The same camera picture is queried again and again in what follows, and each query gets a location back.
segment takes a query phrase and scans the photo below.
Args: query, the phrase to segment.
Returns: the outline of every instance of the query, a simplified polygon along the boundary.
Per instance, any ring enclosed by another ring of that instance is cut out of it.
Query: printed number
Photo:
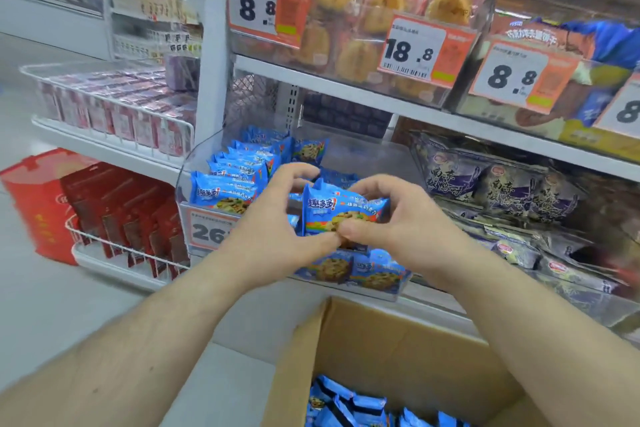
[[[276,15],[276,2],[268,1],[265,11],[267,12],[268,16]]]
[[[491,88],[504,88],[507,86],[507,78],[509,76],[511,76],[511,67],[501,64],[493,68],[493,75],[489,76],[487,83]]]
[[[196,231],[193,233],[193,237],[197,238],[198,240],[203,240],[203,241],[211,240],[214,243],[220,244],[222,243],[222,240],[225,239],[224,230],[219,230],[219,229],[210,230],[206,226],[198,225],[198,224],[193,225],[193,228],[196,229]]]
[[[532,85],[538,74],[535,71],[527,71],[522,79],[523,85]]]
[[[385,53],[385,59],[395,59],[398,62],[405,62],[409,59],[409,51],[411,51],[411,44],[406,41],[400,41],[396,46],[396,39],[387,40],[387,52]]]
[[[625,109],[618,112],[616,119],[620,123],[634,123],[638,120],[638,114],[640,114],[640,101],[635,99],[634,101],[629,101],[625,105]]]
[[[245,21],[252,21],[255,19],[255,2],[253,0],[240,0],[240,17]]]

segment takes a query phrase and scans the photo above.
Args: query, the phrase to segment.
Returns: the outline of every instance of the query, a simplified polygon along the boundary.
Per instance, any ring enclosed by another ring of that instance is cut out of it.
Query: cardboard box
[[[486,427],[550,427],[485,342],[342,299],[329,299],[297,327],[262,427],[302,427],[319,374],[425,420],[442,410]]]

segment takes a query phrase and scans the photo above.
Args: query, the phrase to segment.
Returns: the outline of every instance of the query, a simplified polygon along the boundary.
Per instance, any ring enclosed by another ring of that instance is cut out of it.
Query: white floor
[[[0,169],[51,148],[30,124],[31,82],[22,64],[88,59],[0,34]],[[0,186],[0,390],[145,297],[135,289],[42,258]],[[256,426],[274,367],[211,344],[163,426]]]

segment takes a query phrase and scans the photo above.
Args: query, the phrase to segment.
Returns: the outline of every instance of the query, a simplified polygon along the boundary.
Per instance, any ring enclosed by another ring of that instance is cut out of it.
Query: price tag
[[[188,208],[189,245],[206,250],[217,250],[239,219],[239,216]]]
[[[580,57],[494,39],[469,93],[549,114]]]
[[[229,27],[300,49],[311,0],[228,0]]]
[[[471,29],[396,16],[378,70],[452,88],[476,35]]]
[[[593,124],[595,128],[640,139],[640,75],[634,73]]]

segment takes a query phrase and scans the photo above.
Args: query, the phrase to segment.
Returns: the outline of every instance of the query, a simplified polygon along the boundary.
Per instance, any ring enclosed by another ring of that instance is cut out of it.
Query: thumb
[[[338,227],[338,233],[348,240],[374,248],[386,248],[389,238],[389,226],[372,223],[371,221],[351,218],[344,220]]]
[[[335,252],[341,242],[340,235],[333,232],[301,237],[298,239],[296,246],[296,261],[302,264],[315,262]]]

